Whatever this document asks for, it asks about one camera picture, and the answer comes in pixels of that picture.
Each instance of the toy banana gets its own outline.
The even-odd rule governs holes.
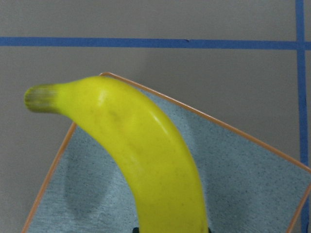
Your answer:
[[[71,118],[120,167],[132,190],[140,233],[207,233],[199,174],[178,129],[148,97],[114,78],[95,76],[34,86],[34,112]]]

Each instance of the orange trim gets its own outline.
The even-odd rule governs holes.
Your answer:
[[[34,204],[33,204],[32,208],[31,208],[31,210],[30,210],[30,212],[28,214],[28,217],[26,219],[26,222],[25,222],[25,225],[23,227],[23,230],[21,231],[22,233],[26,233],[28,231],[28,228],[29,228],[29,226],[31,224],[31,221],[33,220],[33,217],[35,216],[37,208],[38,208],[38,206],[39,206],[39,204],[40,204],[40,202],[42,200],[44,192],[47,189],[47,187],[48,187],[48,185],[49,185],[49,183],[50,183],[50,181],[52,179],[53,173],[54,173],[54,171],[55,171],[55,169],[56,169],[56,167],[57,167],[57,165],[58,165],[58,163],[59,163],[59,161],[60,161],[60,159],[61,159],[61,157],[62,157],[62,155],[63,155],[63,153],[64,153],[64,151],[65,151],[65,149],[66,149],[66,147],[67,147],[67,145],[68,145],[68,143],[70,141],[70,139],[71,139],[71,136],[73,135],[73,132],[76,129],[76,127],[77,127],[77,125],[75,123],[72,123],[70,128],[69,128],[69,130],[67,131],[65,139],[64,139],[62,145],[60,146],[60,148],[59,148],[59,150],[58,150],[58,152],[56,154],[56,157],[54,158],[54,161],[53,161],[53,163],[52,163],[52,165],[50,167],[50,170],[49,170],[47,176],[45,177],[45,179],[43,181],[43,184],[42,184],[42,186],[41,186],[41,188],[40,188],[40,190],[38,192],[37,197],[35,198]]]
[[[310,192],[311,192],[311,184],[309,184],[308,188],[306,189],[305,194],[303,195],[303,197],[302,197],[302,199],[301,199],[301,201],[300,201],[300,203],[299,203],[299,205],[298,205],[298,207],[297,207],[297,209],[296,209],[296,211],[294,213],[294,216],[293,216],[293,218],[292,218],[292,220],[290,222],[290,225],[287,228],[286,233],[291,233],[292,232],[292,230],[293,230],[293,228],[294,228],[294,226],[295,226],[295,224],[297,222],[298,216],[299,216],[299,214],[300,214],[300,212],[302,210],[302,207],[304,206],[304,204],[305,204],[305,202],[306,202]]]
[[[230,130],[230,131],[232,131],[232,132],[234,132],[234,133],[236,133],[236,134],[238,134],[238,135],[240,135],[240,136],[242,136],[242,137],[244,137],[244,138],[246,138],[246,139],[248,139],[248,140],[250,140],[250,141],[252,141],[252,142],[254,142],[254,143],[258,144],[258,145],[260,145],[260,146],[262,146],[262,147],[264,147],[265,149],[271,151],[272,153],[282,157],[283,159],[285,159],[285,160],[287,160],[287,161],[289,161],[289,162],[299,166],[300,168],[306,170],[307,172],[311,173],[311,168],[310,167],[304,165],[303,163],[301,163],[300,161],[294,159],[293,157],[290,157],[289,155],[287,155],[287,154],[281,152],[280,150],[278,150],[278,149],[276,149],[276,148],[274,148],[274,147],[264,143],[263,141],[260,141],[259,139],[255,138],[255,137],[253,137],[253,136],[251,136],[251,135],[249,135],[249,134],[247,134],[247,133],[245,133],[245,132],[243,132],[243,131],[241,131],[241,130],[239,130],[239,129],[231,126],[231,125],[228,125],[227,123],[224,123],[224,122],[222,122],[222,121],[220,121],[220,120],[218,120],[218,119],[216,119],[216,118],[214,118],[214,117],[212,117],[212,116],[210,116],[210,115],[208,115],[206,113],[203,113],[203,112],[201,112],[201,111],[199,111],[199,110],[197,110],[197,109],[195,109],[195,108],[193,108],[193,107],[191,107],[189,105],[186,105],[186,104],[184,104],[184,103],[182,103],[182,102],[180,102],[178,100],[175,100],[175,99],[173,99],[173,98],[171,98],[169,96],[166,96],[166,95],[164,95],[164,94],[162,94],[160,92],[157,92],[157,91],[155,91],[155,90],[153,90],[151,88],[143,86],[143,85],[141,85],[139,83],[136,83],[134,81],[128,80],[128,79],[123,78],[121,76],[118,76],[116,74],[113,74],[113,73],[110,73],[110,72],[105,72],[105,73],[101,73],[100,75],[101,76],[111,76],[111,77],[114,77],[116,79],[122,80],[122,81],[124,81],[124,82],[126,82],[128,84],[136,86],[136,87],[138,87],[138,88],[140,88],[142,90],[148,91],[148,92],[150,92],[152,94],[155,94],[156,96],[159,96],[159,97],[161,97],[163,99],[166,99],[166,100],[168,100],[168,101],[170,101],[170,102],[172,102],[174,104],[177,104],[180,107],[183,107],[183,108],[185,108],[185,109],[187,109],[187,110],[189,110],[189,111],[191,111],[193,113],[196,113],[197,115],[199,115],[199,116],[201,116],[201,117],[203,117],[203,118],[205,118],[205,119],[207,119],[207,120],[209,120],[209,121],[211,121],[213,123],[216,123],[216,124],[226,128],[226,129],[228,129],[228,130]]]

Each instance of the gray-blue fabric mat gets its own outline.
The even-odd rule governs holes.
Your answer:
[[[194,156],[213,233],[286,231],[311,174],[189,110],[146,94],[177,125]],[[119,168],[78,127],[28,232],[131,233],[137,226],[134,199]]]

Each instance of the vertical blue tape strip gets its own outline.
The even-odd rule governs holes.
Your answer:
[[[306,91],[306,46],[304,25],[304,2],[296,0],[296,33],[297,33],[297,76],[298,76],[298,101],[299,101],[299,137],[300,161],[307,165],[308,158],[308,114]],[[308,233],[309,227],[309,199],[301,211],[301,232]]]

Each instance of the blue tape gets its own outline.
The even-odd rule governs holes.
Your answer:
[[[299,104],[299,137],[300,137],[300,161],[309,164],[308,157],[308,113],[307,113],[307,91],[306,91],[306,48],[304,24],[304,2],[296,0],[296,39],[297,49],[297,76],[298,76],[298,104]],[[309,227],[309,199],[301,210],[301,232],[308,233]]]
[[[296,50],[295,41],[0,37],[0,46]]]

